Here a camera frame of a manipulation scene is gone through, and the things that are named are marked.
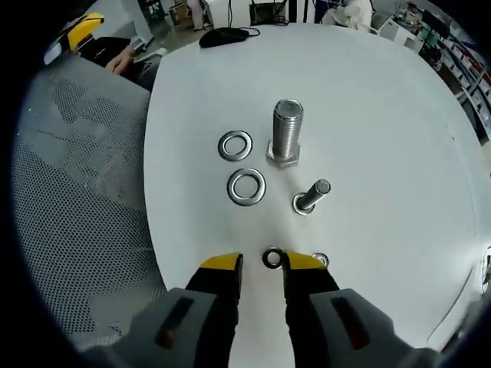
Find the white table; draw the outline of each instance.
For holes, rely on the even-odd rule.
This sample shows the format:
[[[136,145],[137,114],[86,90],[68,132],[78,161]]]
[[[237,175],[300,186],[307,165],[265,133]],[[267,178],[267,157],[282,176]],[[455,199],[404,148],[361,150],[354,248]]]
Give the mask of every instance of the white table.
[[[322,251],[340,287],[388,314],[400,337],[441,347],[475,297],[491,242],[491,182],[466,114],[422,59],[391,41],[321,25],[260,29],[161,62],[144,180],[166,286],[185,287],[213,255],[242,252],[230,366],[293,366],[282,272],[264,267],[261,254],[272,245]],[[265,151],[282,98],[300,101],[305,118],[299,164],[278,171]],[[254,141],[239,163],[217,152],[230,130]],[[267,181],[264,199],[245,208],[226,192],[242,167]],[[332,185],[328,197],[296,215],[293,195],[320,178]]]

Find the yellow object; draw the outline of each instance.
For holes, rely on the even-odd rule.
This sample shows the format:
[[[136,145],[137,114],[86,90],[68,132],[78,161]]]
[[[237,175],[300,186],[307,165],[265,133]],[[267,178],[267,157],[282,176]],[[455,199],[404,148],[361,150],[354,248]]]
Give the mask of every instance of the yellow object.
[[[286,251],[288,259],[290,260],[290,269],[292,270],[306,270],[306,269],[327,269],[322,261],[311,255],[302,255],[295,251]]]
[[[228,255],[211,257],[204,261],[199,267],[234,271],[236,269],[237,258],[239,256],[240,253],[230,253]]]
[[[74,50],[77,45],[83,41],[94,29],[104,22],[104,16],[99,13],[90,13],[75,25],[68,32],[68,44],[70,49]]]

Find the bolt thread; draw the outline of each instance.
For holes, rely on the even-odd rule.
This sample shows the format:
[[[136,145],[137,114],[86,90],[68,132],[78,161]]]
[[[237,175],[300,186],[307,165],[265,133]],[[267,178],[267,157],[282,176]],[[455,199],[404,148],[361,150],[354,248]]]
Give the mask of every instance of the bolt thread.
[[[331,184],[327,180],[320,179],[305,193],[305,195],[298,199],[297,207],[300,209],[309,209],[315,203],[319,202],[325,197],[331,190]]]
[[[286,160],[298,151],[304,109],[295,100],[280,100],[273,113],[273,155]]]

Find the black mouse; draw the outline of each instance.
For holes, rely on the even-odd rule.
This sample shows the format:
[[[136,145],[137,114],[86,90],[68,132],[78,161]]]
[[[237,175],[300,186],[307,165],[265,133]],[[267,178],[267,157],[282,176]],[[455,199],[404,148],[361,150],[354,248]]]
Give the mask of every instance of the black mouse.
[[[202,48],[214,48],[223,44],[233,44],[234,42],[243,42],[249,37],[249,33],[240,28],[217,28],[205,33],[199,40],[199,46]]]

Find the person's arm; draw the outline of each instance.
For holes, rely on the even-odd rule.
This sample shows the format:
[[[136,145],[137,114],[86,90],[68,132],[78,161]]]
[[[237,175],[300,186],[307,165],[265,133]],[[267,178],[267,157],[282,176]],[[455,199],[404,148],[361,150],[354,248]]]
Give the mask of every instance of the person's arm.
[[[115,58],[106,65],[106,70],[112,74],[121,75],[128,65],[133,63],[135,50],[131,46],[126,46]]]

